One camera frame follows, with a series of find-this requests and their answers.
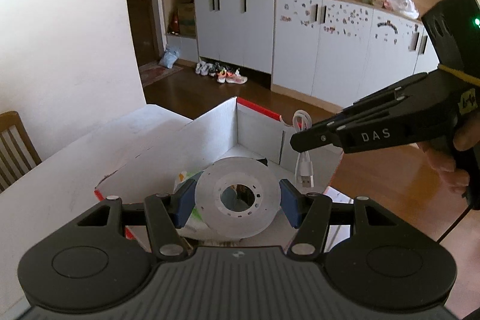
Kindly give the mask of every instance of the human hand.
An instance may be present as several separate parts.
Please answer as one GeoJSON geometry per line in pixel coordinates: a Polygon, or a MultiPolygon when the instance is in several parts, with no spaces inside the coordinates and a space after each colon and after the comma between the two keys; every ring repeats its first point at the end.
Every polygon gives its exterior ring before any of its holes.
{"type": "MultiPolygon", "coordinates": [[[[480,141],[480,111],[476,111],[455,133],[453,144],[458,151],[466,151],[480,141]]],[[[457,169],[455,160],[446,153],[436,151],[428,141],[417,143],[425,152],[428,164],[432,167],[442,182],[454,193],[463,194],[470,182],[470,176],[465,170],[457,169]]]]}

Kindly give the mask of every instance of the ribbed gray surface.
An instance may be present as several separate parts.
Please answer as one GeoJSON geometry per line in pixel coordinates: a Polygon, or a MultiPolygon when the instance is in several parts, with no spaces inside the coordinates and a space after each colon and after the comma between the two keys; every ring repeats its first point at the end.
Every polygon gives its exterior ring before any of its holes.
{"type": "Polygon", "coordinates": [[[316,265],[286,258],[280,248],[200,247],[162,265],[130,301],[98,314],[62,315],[34,308],[23,320],[454,320],[443,307],[385,314],[349,302],[316,265]]]}

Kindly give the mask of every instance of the roll of tape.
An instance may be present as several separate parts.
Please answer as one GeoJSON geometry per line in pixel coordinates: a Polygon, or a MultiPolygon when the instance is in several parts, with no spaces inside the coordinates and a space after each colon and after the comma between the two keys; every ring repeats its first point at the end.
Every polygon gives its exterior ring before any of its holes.
{"type": "Polygon", "coordinates": [[[255,159],[231,157],[207,168],[195,189],[195,205],[203,221],[232,239],[254,236],[266,229],[280,208],[280,185],[272,172],[255,159]],[[220,197],[232,185],[247,186],[255,195],[249,209],[228,209],[220,197]]]}

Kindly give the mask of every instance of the black cable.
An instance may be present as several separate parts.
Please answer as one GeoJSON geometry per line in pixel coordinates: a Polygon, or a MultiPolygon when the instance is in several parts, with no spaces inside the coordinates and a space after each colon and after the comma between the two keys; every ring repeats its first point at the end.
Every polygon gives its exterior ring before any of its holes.
{"type": "Polygon", "coordinates": [[[454,223],[448,227],[448,229],[443,233],[442,236],[437,240],[437,243],[440,243],[445,237],[452,232],[452,230],[463,220],[463,218],[472,210],[472,206],[467,207],[462,214],[454,221],[454,223]]]}

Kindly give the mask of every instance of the blue plastic bag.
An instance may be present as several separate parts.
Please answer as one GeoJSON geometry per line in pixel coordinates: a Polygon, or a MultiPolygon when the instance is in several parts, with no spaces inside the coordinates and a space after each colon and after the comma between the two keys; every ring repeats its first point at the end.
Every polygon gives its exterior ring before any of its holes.
{"type": "Polygon", "coordinates": [[[159,64],[166,68],[172,68],[179,56],[180,51],[178,49],[167,47],[159,64]]]}

